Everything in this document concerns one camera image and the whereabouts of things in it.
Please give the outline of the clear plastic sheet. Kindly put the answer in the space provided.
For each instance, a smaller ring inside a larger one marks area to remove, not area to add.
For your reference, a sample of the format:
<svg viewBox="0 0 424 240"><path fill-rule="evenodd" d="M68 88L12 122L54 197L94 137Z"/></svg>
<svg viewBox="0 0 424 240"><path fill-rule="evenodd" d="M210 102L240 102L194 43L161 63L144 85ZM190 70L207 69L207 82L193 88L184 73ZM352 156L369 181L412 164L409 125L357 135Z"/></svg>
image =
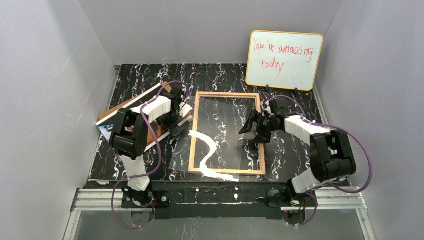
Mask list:
<svg viewBox="0 0 424 240"><path fill-rule="evenodd" d="M247 153L249 147L243 135L238 134L246 121L246 115L255 101L244 98L200 97L199 112L196 118L195 131L209 136L216 144L216 152L207 160L210 169L241 170L249 168ZM170 160L172 170L189 172L193 122L189 130L181 133L175 146L175 155ZM194 153L194 168L200 168L200 163L209 152L209 146L204 141L196 139Z"/></svg>

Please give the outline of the white wooden picture frame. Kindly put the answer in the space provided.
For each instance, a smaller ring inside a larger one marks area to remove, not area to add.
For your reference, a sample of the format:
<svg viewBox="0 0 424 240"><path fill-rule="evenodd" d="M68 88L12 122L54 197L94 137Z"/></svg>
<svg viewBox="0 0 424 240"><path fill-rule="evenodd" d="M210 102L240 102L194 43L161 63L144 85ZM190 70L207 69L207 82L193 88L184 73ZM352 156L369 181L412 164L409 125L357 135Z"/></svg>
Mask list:
<svg viewBox="0 0 424 240"><path fill-rule="evenodd" d="M188 171L229 180L234 175L264 176L264 145L239 133L260 103L258 93L197 92Z"/></svg>

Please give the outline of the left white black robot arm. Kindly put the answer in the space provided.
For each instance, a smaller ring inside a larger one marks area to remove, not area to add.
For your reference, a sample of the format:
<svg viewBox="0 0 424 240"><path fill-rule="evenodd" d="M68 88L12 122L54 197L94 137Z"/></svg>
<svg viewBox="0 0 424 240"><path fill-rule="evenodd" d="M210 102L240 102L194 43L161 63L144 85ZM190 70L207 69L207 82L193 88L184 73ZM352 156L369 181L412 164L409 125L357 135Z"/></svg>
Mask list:
<svg viewBox="0 0 424 240"><path fill-rule="evenodd" d="M191 111L185 102L187 90L183 83L179 82L170 91L166 90L167 86L162 86L140 106L120 108L113 119L109 143L125 169L127 187L122 192L141 207L154 201L148 187L150 175L162 164L159 138L165 133L178 136L187 126ZM157 148L158 163L153 170L147 171L143 154L150 145Z"/></svg>

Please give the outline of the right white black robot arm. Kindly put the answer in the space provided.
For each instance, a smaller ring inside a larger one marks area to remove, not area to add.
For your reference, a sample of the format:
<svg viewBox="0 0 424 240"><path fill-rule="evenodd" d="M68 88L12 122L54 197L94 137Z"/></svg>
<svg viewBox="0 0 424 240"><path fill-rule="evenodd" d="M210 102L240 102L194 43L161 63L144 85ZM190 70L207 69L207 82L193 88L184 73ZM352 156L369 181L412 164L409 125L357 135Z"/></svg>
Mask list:
<svg viewBox="0 0 424 240"><path fill-rule="evenodd" d="M281 207L292 201L303 203L312 191L333 180L353 175L356 162L347 133L314 125L301 113L291 112L283 106L281 98L273 97L264 104L263 112L251 110L239 134L255 128L255 144L268 144L272 133L282 131L297 137L309 146L310 166L300 175L289 179L283 190L267 193L269 207Z"/></svg>

